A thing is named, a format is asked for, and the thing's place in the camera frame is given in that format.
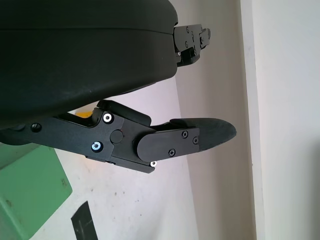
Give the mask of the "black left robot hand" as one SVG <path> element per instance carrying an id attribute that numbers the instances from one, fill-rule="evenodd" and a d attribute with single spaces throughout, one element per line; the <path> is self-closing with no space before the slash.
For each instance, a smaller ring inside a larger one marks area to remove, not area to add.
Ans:
<path id="1" fill-rule="evenodd" d="M 151 118 L 111 97 L 173 77 L 210 43 L 167 0 L 3 0 L 0 141 L 151 173 L 237 134 L 216 118 Z"/>

